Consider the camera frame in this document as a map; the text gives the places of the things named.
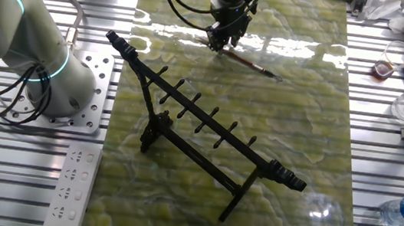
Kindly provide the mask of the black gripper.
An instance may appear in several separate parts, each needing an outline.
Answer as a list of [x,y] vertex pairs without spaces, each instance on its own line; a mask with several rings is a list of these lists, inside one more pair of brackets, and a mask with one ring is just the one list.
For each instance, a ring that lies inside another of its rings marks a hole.
[[226,44],[236,47],[247,31],[253,12],[253,8],[247,8],[244,5],[238,8],[219,8],[214,11],[215,23],[207,32],[208,46],[211,50],[219,52]]

